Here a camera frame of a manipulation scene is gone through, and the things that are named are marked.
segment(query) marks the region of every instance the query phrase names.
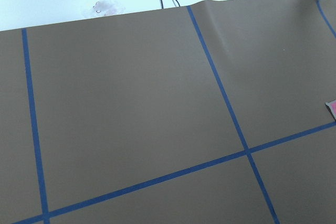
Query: pink object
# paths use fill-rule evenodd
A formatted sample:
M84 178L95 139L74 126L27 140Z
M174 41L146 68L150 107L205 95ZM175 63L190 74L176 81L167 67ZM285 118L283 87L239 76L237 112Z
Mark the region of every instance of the pink object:
M332 102L326 102L325 104L330 108L330 111L336 120L336 100Z

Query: blue tape line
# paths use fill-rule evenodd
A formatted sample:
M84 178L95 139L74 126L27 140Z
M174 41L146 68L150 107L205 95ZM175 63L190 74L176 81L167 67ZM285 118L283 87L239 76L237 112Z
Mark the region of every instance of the blue tape line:
M268 193L267 193L267 190L266 190L266 187L265 187L265 185L264 185L264 182L263 182L262 179L261 179L261 176L260 176L260 173L259 173L259 171L258 171L258 168L257 168L257 166L256 166L256 164L255 164L255 162L254 162L254 160L253 160L253 157L252 157L252 155L251 155L251 152L250 152L250 150L249 150L249 148L248 148L248 145L247 145L247 143L246 143L246 140L245 140L245 137L244 137L244 135L243 135L243 132L242 132L242 130L241 130L241 128L240 128L240 125L239 125L239 123L238 123L238 120L237 120L237 117L236 117L236 115L235 115L235 112L234 112L234 110L233 110L233 108L232 108L232 106L231 106L230 100L229 100L229 98L228 98L228 96L227 96L227 94L226 94L226 92L225 92L223 83L222 83L222 81L220 80L220 77L219 77L219 74L218 74L217 69L216 69L216 67L215 67L215 64L214 64L214 62L213 62L213 60L212 60L212 57L211 57L210 52L209 52L209 50L208 50L208 47L207 47L207 45L206 45L206 43L205 43L205 40L204 40L204 38L203 38L203 36L202 36L201 30L200 30L200 28L199 28L199 26L198 26L198 23L197 23L197 21L196 21L196 18L195 18L194 14L193 14L193 11L191 10L191 7L190 7L190 6L187 6L187 9L188 9L190 18L191 18L191 20L192 20L192 22L193 22L193 25L194 25L194 27L195 27L195 30L196 30L196 32L197 32L199 41L201 42L202 47L203 47L203 50L204 50L204 52L205 52L205 54L206 54L206 58L208 59L209 64L210 64L211 69L212 69L212 72L213 72L213 74L214 74L214 76L215 76L215 78L216 78L216 81L217 81L217 84L218 84L218 86L219 86L219 89L221 90L220 92L222 93L222 96L223 96L223 98L224 98L224 101L225 101L225 103L226 103L226 106L227 106L227 108L228 108L228 110L229 110L230 116L231 116L232 121L233 121L233 123L234 123L234 125L235 125L236 131L237 131L238 136L239 136L239 138L240 138L240 141L242 142L242 145L243 145L243 147L244 147L245 153L246 153L246 155L247 155L247 157L248 157L248 160L249 160L249 162L250 162L250 165L251 165L251 167L252 167L252 170L253 170L253 172L254 172L254 174L255 174L255 177L256 177L256 179L257 179L257 181L258 181L259 187L260 187L260 189L261 189L261 191L262 191L262 194L264 195L264 198L265 198L265 201L266 201L266 203L267 203L267 206L268 206L268 208L269 208L269 210L270 210L270 212L271 212L271 214L272 214L274 223L275 223L275 224L280 224L279 219L278 219L278 217L277 217L277 214L275 213L273 204L272 204L272 202L271 202L271 199L270 199L270 197L269 197L269 195L268 195Z
M303 137L303 136L307 136L307 135L310 135L310 134L313 134L313 133L316 133L316 132L319 132L319 131L329 129L329 128L334 127L334 126L336 126L336 122L332 122L332 123L328 123L328 124L325 124L325 125L322 125L322 126L319 126L319 127L315 127L315 128L310 129L310 130L303 131L303 132L300 132L300 133L297 133L297 134L294 134L294 135L291 135L291 136L287 136L287 137L284 137L284 138L281 138L281 139L278 139L278 140L275 140L275 141L272 141L272 142L269 142L269 143L266 143L266 144L258 145L256 147L251 148L250 152L254 153L254 152L262 151L264 149L273 147L275 145L282 144L282 143L285 143L285 142L289 142L289 141L298 139L298 138ZM245 155L245 151L237 152L237 153L234 153L234 154L231 154L231 155L228 155L228 156L225 156L225 157L222 157L222 158L219 158L219 159L216 159L216 160L204 163L204 164L200 164L198 166L188 168L186 170L189 170L190 171L189 173L192 173L192 172L195 172L197 170L205 169L205 168L208 168L208 167L216 165L216 164L221 164L221 163L224 163L226 161L242 157L244 155ZM188 174L188 173L180 174L181 172L182 171L179 171L179 172L176 172L176 173L173 173L173 174L179 175L179 176L175 176L175 177L180 177L180 176L183 176L185 174ZM116 198L118 196L128 194L128 193L131 193L133 191L136 191L136 190L139 190L139 189L142 189L142 188L145 188L145 187L149 187L151 185L155 185L155 184L164 182L166 180L158 181L157 183L150 184L150 182L153 182L155 180L159 180L159 179L164 178L164 177L165 176L162 176L160 178L156 178L156 179L144 182L144 183L140 183L138 185L131 186L131 187L119 190L119 191L115 191L115 192L110 193L110 194L106 194L106 195L99 196L99 197L94 198L94 199L90 199L90 200L86 200L86 201L83 201L83 202L80 202L80 203L77 203L77 204L73 204L73 205L68 206L68 207L57 209L57 210L51 212L50 217L55 217L55 216L59 216L59 215L62 215L62 214L66 214L68 212L75 211L75 210L80 209L80 208L84 208L86 206L91 206L91 205L94 205L96 203L100 203L102 201L108 200L108 199ZM43 215L39 215L39 216L35 216L35 217L29 218L29 219L25 219L25 220L22 220L22 221L19 221L19 222L15 222L13 224L31 224L31 223L39 222L41 220L43 220Z
M295 140L295 139L298 139L298 138L303 137L303 136L307 136L307 135L310 135L310 134L313 134L313 133L316 133L316 132L319 132L319 131L323 131L323 130L329 129L331 127L334 127L334 126L336 126L336 122L327 123L327 124L315 127L313 129L309 129L309 130L302 131L302 132L294 134L294 135L290 135L290 136L280 138L278 140L274 140L274 141L266 143L266 144L258 145L256 147L251 148L250 151L251 151L251 153L262 151L264 149L273 147L275 145L282 144L282 143L285 143L285 142L289 142L291 140Z
M329 20L327 19L327 17L325 16L324 14L324 11L320 5L320 0L316 0L316 5L317 5L317 8L319 9L320 11L320 14L322 16L322 18L324 19L325 23L327 24L327 26L329 27L329 29L331 30L332 34L334 35L334 37L336 38L336 31L334 30L334 28L330 25L329 23Z
M44 224L50 224L50 220L49 218L47 218L47 214L49 213L49 210L48 210L46 184L44 180L44 172L43 172L43 165L42 165L41 148L40 148L40 142L39 142L39 136L38 136L35 100L34 100L34 91L33 91L33 80L31 78L32 71L30 69L29 47L28 47L28 37L27 37L26 28L22 29L22 42L23 42L23 52L24 52L24 58L25 58L30 121L32 124L31 131L33 133L35 161L36 161L37 178L38 178L38 185L39 185L39 191L40 191L42 213L44 216L46 216L44 218Z
M38 216L34 216L34 217L31 217L25 220L14 222L12 224L32 224L32 223L36 223L39 221L43 221L44 217L45 217L44 215L38 215Z
M152 179L152 180L148 180L146 182L142 182L142 183L139 183L139 184L134 185L134 186L130 186L130 187L118 190L118 191L114 191L114 192L109 193L109 194L105 194L105 195L102 195L102 196L99 196L99 197L96 197L96 198L93 198L93 199L85 200L85 201L82 201L80 203L76 203L76 204L73 204L73 205L70 205L70 206L67 206L67 207L63 207L63 208L51 211L49 213L49 216L50 217L55 217L55 216L63 215L65 213L78 210L80 208L88 207L88 206L91 206L91 205L94 205L94 204L97 204L97 203L100 203L100 202L103 202L103 201L106 201L106 200L109 200L109 199L113 199L113 198L116 198L116 197L119 197L119 196L122 196L122 195L125 195L125 194L129 194L131 192L134 192L134 191L146 188L146 187L150 187L150 186L165 182L165 181L173 179L173 178L181 177L181 176L189 174L189 173L193 173L193 172L196 172L196 171L199 171L199 170L202 170L202 169L205 169L205 168L217 165L217 164L221 164L221 163L227 162L229 160L233 160L233 159L242 157L244 155L245 155L244 151L237 152L237 153L234 153L234 154L230 154L230 155L225 156L225 157L221 157L221 158L218 158L218 159L206 162L206 163L202 163L202 164L199 164L199 165L196 165L196 166L184 169L184 170L180 170L178 172L174 172L174 173L171 173L171 174L168 174L168 175L164 175L162 177L158 177L158 178L155 178L155 179Z

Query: blue painter's tape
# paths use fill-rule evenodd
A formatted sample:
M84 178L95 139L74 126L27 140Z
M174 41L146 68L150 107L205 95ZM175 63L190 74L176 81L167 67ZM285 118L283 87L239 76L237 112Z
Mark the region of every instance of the blue painter's tape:
M105 195L102 195L102 196L99 196L99 197L96 197L96 198L93 198L93 199L85 200L85 201L82 201L80 203L76 203L76 204L73 204L73 205L70 205L70 206L67 206L67 207L63 207L63 208L51 211L49 216L50 217L55 217L55 216L63 215L67 212L75 211L77 209L88 207L88 206L103 202L105 200L109 200L109 199L119 197L121 195L129 194L131 192L134 192L134 191L146 188L146 187L150 187L150 186L165 182L165 181L173 179L173 178L181 177L183 175L193 173L193 172L196 172L196 171L199 171L199 170L202 170L202 169L205 169L205 168L217 165L217 164L221 164L221 163L227 162L229 160L233 160L233 159L242 157L244 155L245 155L245 152L241 151L241 152L237 152L237 153L225 156L225 157L221 157L221 158L218 158L218 159L206 162L206 163L202 163L202 164L199 164L199 165L196 165L196 166L184 169L184 170L180 170L178 172L174 172L174 173L171 173L171 174L168 174L168 175L164 175L164 176L159 177L159 178L148 180L146 182L139 183L139 184L134 185L134 186L130 186L130 187L118 190L118 191L114 191L114 192L109 193L109 194L105 194Z
M324 11L321 7L321 4L320 4L320 0L316 0L316 5L317 5L317 8L319 9L320 11L320 14L322 16L322 18L324 19L325 23L327 24L327 26L329 27L329 29L331 30L332 34L334 35L334 37L336 38L336 31L334 30L334 28L330 25L330 22L329 20L327 19L326 15L324 14Z
M44 172L43 172L43 165L42 165L40 142L39 142L39 136L38 136L38 127L37 127L35 100L34 100L34 91L33 91L33 80L31 77L32 71L30 69L29 47L28 47L28 37L27 37L26 28L22 29L22 42L23 42L23 52L24 52L25 68L26 68L30 121L32 124L31 131L33 134L35 162L36 162L37 178L38 178L38 185L39 185L39 191L40 191L40 201L41 201L41 206L42 206L42 213L45 216L44 224L50 224L50 220L49 218L47 218L47 214L49 213L49 210L48 210L48 201L47 201L47 193L46 193L46 184L44 180Z
M262 150L270 148L272 146L275 146L275 145L278 145L278 144L282 144L282 143L285 143L285 142L289 142L291 140L295 140L295 139L298 139L298 138L303 137L303 136L314 134L316 132L329 129L329 128L334 127L334 126L336 126L336 122L327 123L327 124L315 127L313 129L309 129L309 130L302 131L302 132L297 133L297 134L293 134L293 135L290 135L290 136L286 136L286 137L280 138L278 140L274 140L274 141L266 143L266 144L258 145L256 147L251 148L250 151L251 151L251 153L262 151Z
M21 220L18 222L14 222L13 224L32 224L32 223L37 223L39 221L43 221L44 219L44 215L38 215L38 216L34 216L25 220Z
M218 72L217 72L217 69L216 69L216 67L215 67L215 64L214 64L214 62L213 62L213 60L212 60L211 54L210 54L210 52L209 52L209 50L208 50L208 47L207 47L207 45L206 45L206 43L205 43L205 40L204 40L203 36L202 36L201 30L200 30L200 28L199 28L199 26L198 26L198 24L197 24L197 21L196 21L196 18L195 18L195 16L194 16L194 14L193 14L193 11L192 11L192 9L191 9L190 6L187 6L187 10L188 10L188 12L189 12L190 18L191 18L191 20L192 20L192 22L193 22L193 25L194 25L194 27L195 27L195 30L196 30L196 32L197 32L199 41L200 41L201 44L202 44L203 50L204 50L204 52L205 52L205 55L206 55L206 57L207 57L207 59L208 59L208 61L209 61L210 67L211 67L212 72L213 72L213 74L214 74L214 76L215 76L215 79L216 79L217 84L218 84L218 86L219 86L220 92L222 93L222 96L223 96L223 98L224 98L224 101L225 101L225 103L226 103L226 106L227 106L227 108L228 108L228 110L229 110L230 116L231 116L232 121L233 121L233 123L234 123L234 125L235 125L236 131L237 131L238 136L239 136L239 138L240 138L240 141L242 142L242 145L243 145L243 147L244 147L245 153L246 153L246 155L247 155L247 157L248 157L248 160L249 160L249 162L250 162L250 165L251 165L251 167L252 167L252 170L253 170L253 172L254 172L254 174L255 174L255 177L256 177L256 179L257 179L257 181L258 181L259 187L260 187L260 189L261 189L261 191L262 191L262 194L263 194L263 196L264 196L264 198L265 198L265 201L266 201L266 203L267 203L267 206L268 206L268 208L269 208L269 211L270 211L270 213L272 214L274 223L275 223L275 224L280 224L280 221L279 221L279 219L278 219L277 214L275 213L275 210L274 210L273 204L272 204L272 202L271 202L271 199L270 199L270 197L269 197L269 195L268 195L268 193L267 193L267 190L266 190L266 187L265 187L265 185L264 185L264 182L262 181L262 178L261 178L261 176L260 176L260 174L259 174L258 168L257 168L257 166L256 166L256 164L255 164L255 162L254 162L254 160L253 160L253 157L252 157L252 155L251 155L251 152L250 152L250 150L249 150L249 148L248 148L248 145L247 145L247 143L246 143L245 137L244 137L243 132L242 132L242 130L241 130L241 128L240 128L240 125L239 125L239 123L238 123L236 114L235 114L235 112L234 112L234 110L233 110L233 108L232 108L232 106L231 106L230 100L229 100L229 98L228 98L228 96L227 96L227 94L226 94L226 92L225 92L223 83L222 83L222 81L221 81L221 79L220 79L220 77L219 77L219 74L218 74Z

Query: grid line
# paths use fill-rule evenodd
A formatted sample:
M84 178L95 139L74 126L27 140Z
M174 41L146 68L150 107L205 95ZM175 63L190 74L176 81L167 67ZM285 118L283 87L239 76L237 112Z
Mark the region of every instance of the grid line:
M331 29L332 33L334 34L334 36L336 37L336 33L334 31L334 29L332 28L332 26L330 25L328 19L326 18L319 0L316 1L317 7L320 11L320 14L322 15L323 19L325 20L325 22L327 23L327 25L329 26L329 28ZM331 123L327 123L297 134L293 134L291 136L287 136L287 137L283 137L280 138L278 140L274 140L265 144L261 144L252 148L248 148L245 149L244 147L244 151L241 152L237 152L234 154L230 154L218 159L215 159L213 161L209 161L206 163L202 163L184 170L180 170L178 172L174 172L168 175L164 175L162 177L159 178L155 178L152 180L148 180L147 182L143 182L143 183L139 183L137 185L131 186L131 187L127 187L118 191L114 191L112 193L108 193L102 196L98 196L96 198L93 199L89 199L89 200L85 200L67 207L63 207L54 211L49 212L48 211L48 204L47 204L47 195L46 195L46 188L45 188L45 181L44 181L44 174L43 174L43 166L42 166L42 158L41 158L41 151L40 151L40 145L39 145L39 138L38 138L38 128L37 128L37 119L36 119L36 111L35 111L35 101L34 101L34 93L33 93L33 82L32 82L32 77L31 77L31 69L30 69L30 59L29 59L29 48L28 48L28 38L27 38L27 31L26 28L22 29L22 41L23 41L23 47L24 47L24 59L25 59L25 68L26 68L26 78L27 78L27 90L28 90L28 99L29 99L29 109L30 109L30 117L31 117L31 126L32 126L32 132L33 132L33 141L34 141L34 150L35 150L35 159L36 159L36 166L37 166L37 173L38 173L38 182L39 182L39 189L40 189L40 199L41 199L41 205L42 205L42 209L43 209L43 214L42 215L38 215L38 216L34 216L31 218L27 218L25 220L21 220L18 222L15 222L14 224L32 224L32 223L36 223L39 221L43 221L46 223L49 223L49 219L51 217L55 217L55 216L59 216L59 215L63 215L66 214L68 212L71 211L75 211L77 209L80 208L84 208L84 207L88 207L112 198L116 198L119 197L121 195L125 195L128 193L131 193L133 191L136 190L140 190L146 187L150 187L152 185L155 184L159 184L162 183L164 181L170 180L170 179L174 179L177 177L181 177L184 176L186 174L190 174L202 169L206 169L208 167L217 165L217 164L222 164L225 163L227 161L242 157L247 155L247 153L249 153L251 155L251 153L255 153L258 151L262 151L265 150L267 148L271 148L273 146L279 145L279 144L283 144L289 141L293 141L296 140L298 138L307 136L307 135L311 135L314 134L316 132L320 132L329 128L332 128L334 126L336 126L336 122L331 122Z
M50 224L50 220L49 218L47 218L47 214L49 213L49 210L48 210L48 201L47 201L47 193L46 193L46 184L44 180L44 172L43 172L43 165L42 165L40 141L39 141L39 136L38 136L33 80L31 77L32 71L30 69L29 46L28 46L28 37L27 37L26 28L22 29L22 42L23 42L23 52L24 52L25 69L26 69L26 81L27 81L27 91L28 91L30 122L32 126L31 131L32 131L33 142L34 142L35 162L36 162L36 171L37 171L38 186L39 186L39 193L40 193L40 201L41 201L42 213L44 215L44 224Z
M316 0L316 5L317 5L317 8L322 16L322 18L324 19L326 25L329 27L331 33L333 34L333 36L336 38L336 31L334 30L334 28L331 26L328 18L326 17L326 15L324 14L324 11L321 7L321 4L320 4L320 0Z
M196 30L196 32L197 32L199 41L200 41L200 43L202 44L203 50L204 50L204 52L205 52L205 54L206 54L206 58L207 58L208 61L209 61L209 64L210 64L211 69L212 69L212 72L213 72L213 74L214 74L214 76L215 76L215 79L216 79L216 81L217 81L217 84L218 84L218 86L219 86L220 92L222 93L223 99L224 99L224 101L225 101L225 103L226 103L226 106L227 106L227 108L228 108L228 110L229 110L230 116L231 116L232 121L233 121L233 123L234 123L234 125L235 125L236 131L237 131L238 136L239 136L239 138L240 138L240 141L242 142L242 145L243 145L243 147L244 147L244 150L245 150L245 153L246 153L246 155L247 155L248 161L249 161L249 163L250 163L250 165L251 165L251 168L252 168L252 170L253 170L253 172L254 172L254 175L255 175L255 177L256 177L256 179L257 179L257 181L258 181L259 187L260 187L261 192L262 192L262 194L263 194L263 196L264 196L264 198L265 198L265 201L266 201L266 203L267 203L268 209L269 209L269 211L270 211L270 213L271 213L271 215L272 215L272 217L273 217L273 221L274 221L275 224L280 224L280 221L279 221L279 219L278 219L278 216L277 216L277 214L275 213L275 210L274 210L272 201L271 201L271 199L270 199L270 197L269 197L269 195L268 195L268 192L267 192L267 189L266 189L266 187L265 187L265 184L264 184L264 182L262 181L262 178L261 178L261 175L260 175L260 173L259 173L259 170L258 170L258 168L257 168L257 166L256 166L256 163L255 163L254 160L253 160L253 157L252 157L252 155L251 155L251 151L250 151L250 149L249 149L249 147L248 147L248 145L247 145L247 143L246 143L246 140L245 140L245 137L244 137L244 135L243 135L242 129L240 128L240 125L239 125L239 123L238 123L236 114L235 114L235 112L234 112L234 110L233 110L233 108L232 108L232 105L231 105L231 103L230 103L230 100L229 100L229 98L228 98L228 96L227 96L227 93L226 93L226 91L225 91L224 85L223 85L223 83L222 83L222 81L221 81L221 79L220 79L220 77L219 77L219 74L218 74L218 72L217 72L216 66L215 66L215 64L214 64L214 62L213 62L213 60L212 60L211 54L210 54L210 52L209 52L209 50L208 50L208 47L207 47L207 45L206 45L206 43L205 43L205 40L204 40L203 35L202 35L202 32L201 32L201 30L200 30L200 28L199 28L199 26L198 26L198 23L197 23L197 21L196 21L196 18L195 18L194 14L193 14L193 11L192 11L192 9L191 9L190 6L187 6L187 9L188 9L188 12L189 12L189 15L190 15L190 19L192 20L193 25L194 25L194 27L195 27L195 30Z
M306 132L305 135L302 135L300 133L292 135L293 137L291 137L288 141L285 141L285 142L293 141L293 140L296 140L296 139L301 138L303 136L311 135L311 134L314 134L316 132L329 129L329 128L334 127L334 126L336 126L336 122L328 123L328 124L325 124L325 125L322 125L322 126L304 131L304 132ZM281 139L269 142L269 143L277 142L277 144L266 143L266 144L263 144L263 145L253 147L253 148L250 149L250 151L251 151L251 153L259 152L261 150L271 148L275 145L285 143L284 141L280 141ZM116 198L116 197L131 193L131 192L134 192L134 191L146 188L146 187L150 187L151 185L155 185L155 184L165 182L166 180L164 180L164 178L167 178L167 180L170 180L170 179L173 179L173 178L178 178L178 177L181 177L183 175L193 173L193 172L197 172L199 170L206 169L208 167L215 166L217 164L222 164L222 163L225 163L227 161L234 160L234 159L237 159L237 158L245 156L245 155L246 155L245 151L230 154L228 156L224 156L224 157L221 157L219 159L215 159L213 161L202 163L202 164L193 166L191 168L180 170L180 171L174 172L172 174L169 174L171 177L168 176L168 175L165 175L165 176L162 176L162 177L159 177L159 178L148 180L146 182L139 183L139 184L134 185L134 186L130 186L130 187L118 190L118 191L114 191L114 192L111 192L111 193L108 193L108 194L105 194L105 195L98 196L96 198L88 199L88 200L85 200L85 201L82 201L82 202L79 202L79 203L76 203L76 204L72 204L70 206L66 206L66 207L63 207L63 208L53 210L48 214L51 218L56 217L56 216L60 216L60 215L63 215L63 214L67 214L69 212L78 210L80 208L92 206L94 204L97 204L97 203L100 203L100 202L103 202L103 201L106 201L106 200L109 200L109 199L112 199L112 198ZM13 224L33 224L33 223L36 223L36 222L41 221L41 220L43 220L43 215L34 216L34 217L31 217L31 218L28 218L28 219L25 219L25 220L22 220L22 221L15 222Z

